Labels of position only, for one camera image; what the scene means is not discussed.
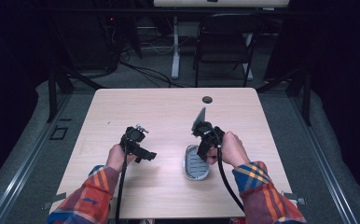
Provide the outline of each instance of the person's right hand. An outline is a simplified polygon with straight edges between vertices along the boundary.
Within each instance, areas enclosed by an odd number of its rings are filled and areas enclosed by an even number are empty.
[[[246,150],[239,139],[238,135],[233,132],[224,134],[223,142],[221,143],[221,152],[223,162],[237,167],[250,162],[247,157]],[[217,162],[217,148],[211,147],[207,153],[207,162],[211,165]]]
[[[127,155],[127,163],[130,164],[131,161],[136,159],[135,155]],[[122,150],[120,144],[115,144],[110,149],[107,157],[106,166],[110,166],[111,168],[115,169],[117,172],[122,172],[122,165],[124,163],[125,153]]]

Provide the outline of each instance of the dark background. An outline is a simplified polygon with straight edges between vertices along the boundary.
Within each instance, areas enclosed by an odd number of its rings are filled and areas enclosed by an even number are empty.
[[[319,1],[305,2],[323,11],[338,4],[333,1],[330,6],[322,7],[318,5]],[[28,5],[35,7],[27,1],[0,0],[0,167],[33,114],[38,99],[35,87],[48,79],[53,64],[61,62],[73,67],[76,57],[81,64],[103,66],[94,63],[96,57],[88,59],[68,55],[66,48],[71,46],[58,41],[46,21],[22,11]],[[319,36],[327,35],[327,42],[324,53],[312,69],[312,89],[322,98],[339,140],[342,158],[360,184],[360,1],[350,6],[346,8],[349,10],[338,14],[331,32],[315,32]],[[72,23],[72,26],[82,27],[85,32],[96,30],[96,22]],[[319,30],[320,24],[292,22],[288,22],[278,36],[267,77],[282,76],[299,66],[299,59],[313,47],[313,38],[305,35],[302,28],[307,27],[307,34],[310,34]],[[74,39],[68,38],[67,41],[82,42],[76,36]],[[94,40],[96,42],[81,43],[76,48],[96,47],[101,55],[110,54],[103,35],[95,36]],[[283,60],[285,66],[279,68],[278,64]]]

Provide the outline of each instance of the handheld controller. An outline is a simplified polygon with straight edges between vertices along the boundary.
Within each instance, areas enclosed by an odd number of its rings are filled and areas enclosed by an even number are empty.
[[[140,147],[140,142],[145,139],[144,133],[148,133],[148,131],[139,124],[136,125],[136,128],[128,127],[119,143],[124,151],[125,148],[127,149],[127,154],[133,154],[137,157],[135,160],[137,163],[140,163],[141,160],[154,160],[157,155],[155,152],[149,152]]]
[[[205,121],[206,107],[204,107],[200,114],[195,119],[192,125],[192,134],[195,137],[201,138],[200,146],[198,147],[198,155],[206,161],[206,154],[211,147],[220,147],[224,136],[224,132],[217,126],[213,128],[210,122]]]

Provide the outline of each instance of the wooden table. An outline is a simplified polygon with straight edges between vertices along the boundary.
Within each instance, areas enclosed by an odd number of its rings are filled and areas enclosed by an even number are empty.
[[[205,104],[202,97],[213,98]],[[98,90],[85,118],[62,178],[58,194],[79,188],[94,165],[104,164],[108,151],[129,126],[149,130],[141,147],[157,153],[153,161],[132,163],[127,170],[120,218],[243,217],[225,188],[217,165],[203,181],[185,177],[183,160],[200,138],[192,123],[206,107],[206,121],[242,139],[252,161],[264,161],[277,190],[291,192],[261,103],[254,89],[112,89]],[[228,182],[238,195],[231,173]],[[113,203],[117,201],[117,189]],[[53,211],[60,202],[52,205]]]

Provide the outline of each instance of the black cable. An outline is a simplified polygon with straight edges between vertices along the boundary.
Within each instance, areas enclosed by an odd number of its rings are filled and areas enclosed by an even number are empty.
[[[83,77],[87,77],[89,79],[95,79],[95,78],[98,78],[98,77],[107,77],[108,75],[110,75],[109,73],[107,72],[102,72],[102,73],[98,73],[98,74],[94,74],[94,75],[82,75]],[[72,75],[68,74],[67,76],[69,76],[69,78],[76,78],[76,77],[73,77]]]
[[[173,38],[172,37],[167,37],[167,36],[164,36],[164,35],[148,35],[148,34],[141,34],[142,36],[147,36],[147,37],[150,37],[150,36],[153,36],[149,39],[145,39],[145,40],[142,40],[141,42],[146,42],[146,43],[154,43],[156,41],[162,41],[162,40],[168,40],[168,42],[170,42]]]
[[[119,209],[121,207],[121,198],[122,198],[122,189],[124,187],[124,179],[125,179],[125,173],[127,171],[127,155],[128,155],[128,146],[127,146],[127,140],[124,141],[124,162],[122,163],[122,172],[121,172],[121,178],[119,180],[119,186],[118,186],[118,197],[117,197],[117,206],[116,206],[116,224],[119,224]]]
[[[120,54],[121,60],[119,61],[119,63],[130,61],[131,60],[131,51],[133,51],[132,47],[125,46],[123,52]]]
[[[148,75],[142,73],[141,71],[138,71],[138,72],[139,72],[140,75],[144,76],[144,77],[145,77],[146,79],[148,79],[151,83],[155,84],[158,88],[160,88],[160,85],[159,85],[157,82],[151,80],[151,79],[148,77]]]
[[[212,128],[212,131],[215,133],[215,137],[217,138],[217,162],[218,162],[218,170],[220,171],[221,178],[223,179],[224,185],[226,186],[230,196],[232,196],[233,200],[235,200],[235,203],[241,208],[241,210],[244,212],[243,204],[241,201],[239,201],[238,197],[233,192],[232,188],[229,185],[229,182],[227,180],[226,174],[224,173],[223,168],[223,157],[222,157],[222,151],[221,151],[221,142],[220,138],[218,138],[217,133],[215,132],[215,129]]]
[[[144,67],[138,67],[138,66],[135,66],[135,65],[131,65],[131,64],[128,64],[128,63],[125,63],[125,62],[119,62],[120,64],[126,66],[126,67],[129,67],[130,69],[133,69],[137,72],[139,72],[141,75],[143,76],[149,76],[149,77],[153,77],[155,79],[158,79],[160,81],[163,81],[165,83],[168,83],[169,86],[168,88],[170,88],[171,86],[175,86],[175,87],[181,87],[181,88],[184,88],[184,87],[193,87],[191,85],[187,85],[187,84],[180,84],[180,83],[175,83],[175,82],[171,82],[169,80],[168,77],[166,77],[164,74],[158,72],[158,71],[155,71],[155,70],[152,70],[152,69],[149,69],[149,68],[144,68]],[[154,76],[153,74],[150,74],[148,72],[151,72],[151,73],[154,73],[154,74],[157,74],[157,75],[160,75],[162,77],[156,77]]]

